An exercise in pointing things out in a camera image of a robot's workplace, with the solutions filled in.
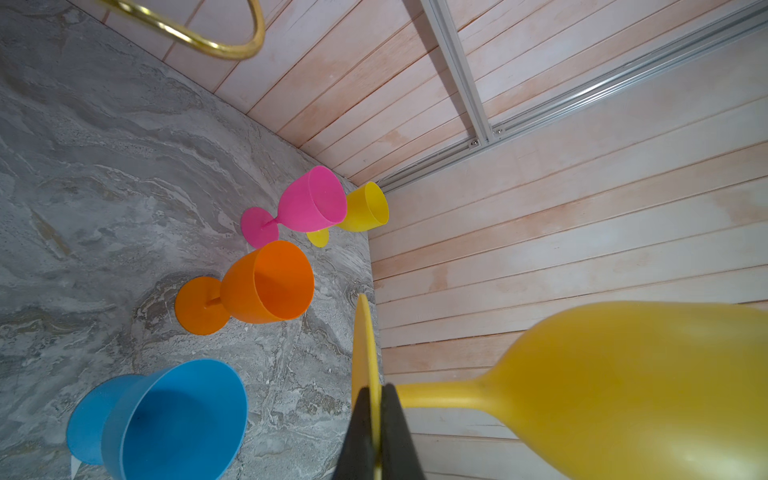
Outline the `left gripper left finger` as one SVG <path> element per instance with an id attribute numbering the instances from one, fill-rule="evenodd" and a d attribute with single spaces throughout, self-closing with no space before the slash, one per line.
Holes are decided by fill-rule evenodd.
<path id="1" fill-rule="evenodd" d="M 373 480 L 374 465 L 370 393 L 364 387 L 358 392 L 332 479 Z"/>

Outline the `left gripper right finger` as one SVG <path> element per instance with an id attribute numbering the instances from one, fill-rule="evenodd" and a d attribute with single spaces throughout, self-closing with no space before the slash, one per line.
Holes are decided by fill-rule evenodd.
<path id="1" fill-rule="evenodd" d="M 384 480 L 425 480 L 401 402 L 393 384 L 382 390 L 381 467 Z"/>

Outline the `blue wine glass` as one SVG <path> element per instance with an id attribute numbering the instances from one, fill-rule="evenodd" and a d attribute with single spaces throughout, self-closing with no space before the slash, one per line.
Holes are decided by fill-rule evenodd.
<path id="1" fill-rule="evenodd" d="M 71 454 L 114 479 L 219 479 L 245 436 L 248 400 L 228 364 L 198 359 L 92 389 L 66 430 Z"/>

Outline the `orange wine glass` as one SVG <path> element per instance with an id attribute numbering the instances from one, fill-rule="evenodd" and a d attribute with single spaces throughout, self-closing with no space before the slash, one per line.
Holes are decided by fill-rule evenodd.
<path id="1" fill-rule="evenodd" d="M 314 289 L 305 253 L 278 240 L 243 256 L 221 280 L 203 276 L 186 282 L 174 311 L 185 330 L 210 335 L 231 318 L 250 324 L 296 319 L 308 310 Z"/>

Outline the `light yellow wine glass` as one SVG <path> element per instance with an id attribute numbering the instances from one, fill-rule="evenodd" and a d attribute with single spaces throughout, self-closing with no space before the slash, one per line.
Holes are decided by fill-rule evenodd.
<path id="1" fill-rule="evenodd" d="M 388 223 L 390 212 L 387 198 L 373 182 L 347 194 L 338 182 L 323 181 L 312 188 L 316 210 L 325 216 L 301 227 L 317 247 L 325 247 L 330 239 L 329 229 L 339 227 L 348 232 L 367 232 Z"/>

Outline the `pink wine glass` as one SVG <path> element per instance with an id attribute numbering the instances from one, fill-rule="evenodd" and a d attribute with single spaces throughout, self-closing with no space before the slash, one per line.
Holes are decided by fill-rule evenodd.
<path id="1" fill-rule="evenodd" d="M 341 181 L 325 166 L 316 166 L 283 192 L 275 216 L 259 207 L 247 209 L 240 228 L 255 249 L 279 239 L 279 225 L 297 232 L 315 232 L 342 222 L 347 215 Z"/>

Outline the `dark yellow wine glass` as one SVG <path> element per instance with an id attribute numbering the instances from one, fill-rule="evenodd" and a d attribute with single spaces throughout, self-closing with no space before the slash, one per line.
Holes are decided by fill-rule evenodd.
<path id="1" fill-rule="evenodd" d="M 479 377 L 397 395 L 406 408 L 485 412 L 572 479 L 767 475 L 767 315 L 743 305 L 574 307 Z"/>

